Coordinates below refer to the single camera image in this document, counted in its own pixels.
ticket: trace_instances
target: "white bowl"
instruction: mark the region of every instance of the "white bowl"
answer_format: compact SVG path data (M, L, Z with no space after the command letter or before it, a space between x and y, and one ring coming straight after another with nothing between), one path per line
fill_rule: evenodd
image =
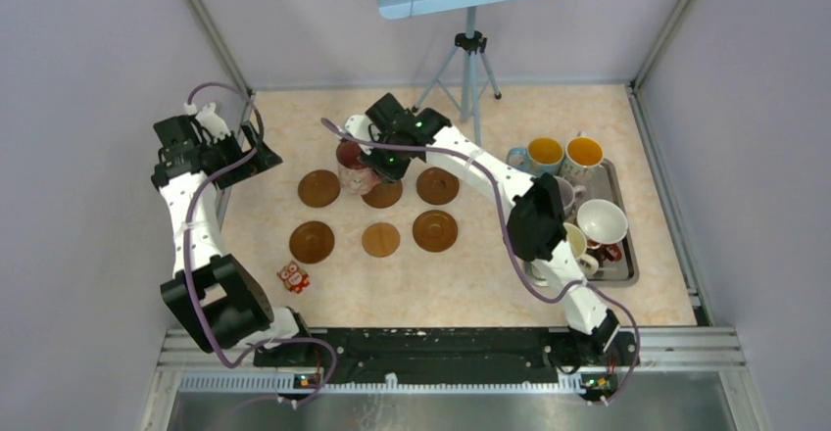
M613 245L626 237L629 220L615 204L605 199L591 199L577 210L577 226L590 240Z

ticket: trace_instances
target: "gray floor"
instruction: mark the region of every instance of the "gray floor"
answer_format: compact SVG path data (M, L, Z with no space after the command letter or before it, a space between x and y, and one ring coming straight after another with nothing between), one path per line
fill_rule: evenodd
M328 395L293 411L254 396L180 394L170 431L733 430L718 375L641 373L612 407L560 395Z

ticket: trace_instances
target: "round wooden coaster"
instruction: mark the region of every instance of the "round wooden coaster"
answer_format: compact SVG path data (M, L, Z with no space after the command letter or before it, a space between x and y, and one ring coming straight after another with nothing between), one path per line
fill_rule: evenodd
M374 223L367 227L361 237L364 250L376 258L389 257L401 244L398 229L386 222Z
M323 222L313 220L294 229L288 241L291 255L300 263L320 263L332 253L335 234Z
M428 168L418 176L415 190L425 203L442 206L459 194L459 179L441 168Z
M332 204L340 195L340 181L328 169L316 169L300 180L297 195L306 206L323 208Z
M443 252L456 243L459 226L444 211L427 211L413 222L415 243L428 252Z
M366 193L362 198L364 202L376 209L389 208L401 199L401 193L404 192L404 185L401 181L394 183L380 183L376 184L371 191Z

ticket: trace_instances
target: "white wall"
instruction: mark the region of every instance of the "white wall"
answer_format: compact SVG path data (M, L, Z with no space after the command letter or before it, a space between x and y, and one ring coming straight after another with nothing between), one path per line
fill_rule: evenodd
M645 90L774 429L828 429L831 0L697 0Z
M254 88L426 82L464 30L464 11L389 21L375 0L204 1ZM480 8L477 26L503 82L623 81L675 1L517 0Z
M183 0L0 0L0 23L0 427L134 429L171 321L151 125L224 76Z

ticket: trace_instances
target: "metal tray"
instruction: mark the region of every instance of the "metal tray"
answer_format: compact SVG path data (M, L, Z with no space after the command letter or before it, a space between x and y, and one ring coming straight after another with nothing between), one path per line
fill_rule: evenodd
M598 169L592 174L591 180L586 184L586 195L577 201L577 208L590 199L605 199L615 203L624 212L626 208L623 207L623 198L620 195L620 185L617 182L617 172L614 165L609 160L603 160ZM573 210L566 221L576 224L577 210ZM638 269L638 262L635 258L635 250L632 245L631 233L626 233L624 238L618 246L622 248L623 258L617 262L610 262L604 260L596 251L589 250L589 255L594 256L601 266L601 270L588 276L592 284L598 286L612 286L612 287L628 287L636 282L640 277L640 270ZM545 285L546 282L537 278L531 272L531 264L525 263L525 273L528 278L537 285Z

